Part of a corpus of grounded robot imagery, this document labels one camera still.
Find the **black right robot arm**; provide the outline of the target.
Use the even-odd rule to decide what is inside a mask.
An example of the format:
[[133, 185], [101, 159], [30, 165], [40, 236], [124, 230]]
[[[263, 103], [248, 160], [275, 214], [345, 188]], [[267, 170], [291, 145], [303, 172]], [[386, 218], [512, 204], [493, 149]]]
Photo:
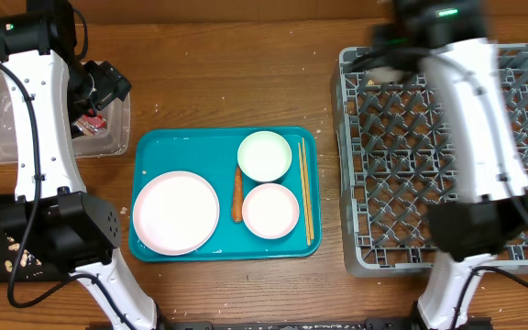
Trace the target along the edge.
[[501, 248], [528, 228], [528, 179], [509, 133], [498, 49], [477, 1], [395, 0], [378, 47], [353, 62], [378, 81], [424, 73], [451, 126], [458, 198], [431, 206], [437, 249], [427, 287], [403, 329], [480, 329], [468, 318], [479, 277]]

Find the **red snack wrapper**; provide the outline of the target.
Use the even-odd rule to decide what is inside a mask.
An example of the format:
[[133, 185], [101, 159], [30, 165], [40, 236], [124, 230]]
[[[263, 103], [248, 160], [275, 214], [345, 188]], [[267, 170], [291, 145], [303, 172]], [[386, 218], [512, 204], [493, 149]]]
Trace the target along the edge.
[[74, 125], [77, 128], [79, 136], [95, 136], [104, 133], [107, 130], [107, 121], [101, 116], [82, 116]]

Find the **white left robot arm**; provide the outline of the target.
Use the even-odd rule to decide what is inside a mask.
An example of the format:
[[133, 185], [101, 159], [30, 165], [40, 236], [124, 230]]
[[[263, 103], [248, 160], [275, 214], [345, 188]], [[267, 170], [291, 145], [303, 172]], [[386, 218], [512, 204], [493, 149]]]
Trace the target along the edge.
[[125, 100], [129, 80], [85, 58], [80, 14], [67, 1], [30, 1], [0, 18], [0, 70], [11, 96], [17, 145], [15, 199], [0, 225], [20, 250], [78, 281], [115, 329], [164, 329], [159, 306], [138, 285], [120, 250], [118, 214], [89, 194], [78, 170], [75, 122]]

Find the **white upside-down cup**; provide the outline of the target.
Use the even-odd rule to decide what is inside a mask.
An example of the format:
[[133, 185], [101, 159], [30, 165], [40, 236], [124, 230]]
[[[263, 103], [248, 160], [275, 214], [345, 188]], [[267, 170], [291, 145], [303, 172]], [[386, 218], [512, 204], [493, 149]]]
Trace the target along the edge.
[[378, 67], [368, 70], [368, 77], [375, 84], [395, 83], [404, 77], [405, 72], [392, 67]]

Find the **large pink plate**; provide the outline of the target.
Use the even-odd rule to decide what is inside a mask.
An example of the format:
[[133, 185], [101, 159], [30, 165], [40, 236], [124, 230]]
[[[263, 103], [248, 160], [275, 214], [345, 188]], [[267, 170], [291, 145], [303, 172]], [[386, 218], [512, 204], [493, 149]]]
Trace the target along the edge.
[[150, 250], [166, 256], [195, 251], [215, 232], [220, 203], [203, 177], [176, 170], [159, 175], [142, 188], [133, 207], [133, 227]]

